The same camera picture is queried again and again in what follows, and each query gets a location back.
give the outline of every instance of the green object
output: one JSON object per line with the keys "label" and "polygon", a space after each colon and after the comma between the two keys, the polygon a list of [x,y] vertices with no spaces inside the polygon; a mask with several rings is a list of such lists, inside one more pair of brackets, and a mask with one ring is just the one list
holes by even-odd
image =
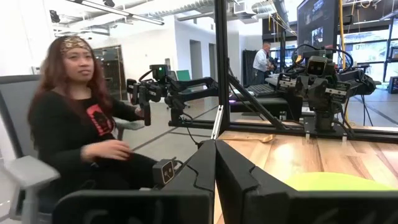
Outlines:
{"label": "green object", "polygon": [[177,71],[177,78],[178,78],[179,81],[189,81],[189,80],[191,80],[191,76],[189,75],[189,70]]}
{"label": "green object", "polygon": [[398,190],[361,177],[331,172],[310,172],[285,181],[295,190]]}

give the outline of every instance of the white shirt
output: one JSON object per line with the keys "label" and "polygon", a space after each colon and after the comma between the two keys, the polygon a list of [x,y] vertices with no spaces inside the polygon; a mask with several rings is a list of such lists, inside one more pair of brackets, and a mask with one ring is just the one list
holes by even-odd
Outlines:
{"label": "white shirt", "polygon": [[253,68],[265,72],[268,70],[269,60],[264,49],[259,50],[254,58]]}

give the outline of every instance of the man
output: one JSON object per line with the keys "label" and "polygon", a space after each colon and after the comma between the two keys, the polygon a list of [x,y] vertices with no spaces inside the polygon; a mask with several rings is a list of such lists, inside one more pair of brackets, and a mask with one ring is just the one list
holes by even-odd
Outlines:
{"label": "man", "polygon": [[271,44],[267,41],[262,42],[262,49],[259,50],[254,58],[253,62],[253,75],[252,75],[252,85],[264,84],[267,78],[268,71],[275,69],[273,64],[269,61],[269,49]]}

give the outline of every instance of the monitor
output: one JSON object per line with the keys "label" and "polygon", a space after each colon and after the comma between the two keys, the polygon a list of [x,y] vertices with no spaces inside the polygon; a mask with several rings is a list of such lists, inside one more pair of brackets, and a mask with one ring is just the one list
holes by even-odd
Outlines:
{"label": "monitor", "polygon": [[[336,48],[338,31],[337,0],[304,0],[297,7],[297,45]],[[298,54],[311,51],[301,47]]]}

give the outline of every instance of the black control handle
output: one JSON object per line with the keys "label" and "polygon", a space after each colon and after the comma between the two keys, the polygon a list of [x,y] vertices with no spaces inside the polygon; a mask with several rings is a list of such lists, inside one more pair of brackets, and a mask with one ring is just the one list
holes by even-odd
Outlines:
{"label": "black control handle", "polygon": [[150,104],[145,104],[142,109],[144,110],[144,124],[150,126]]}

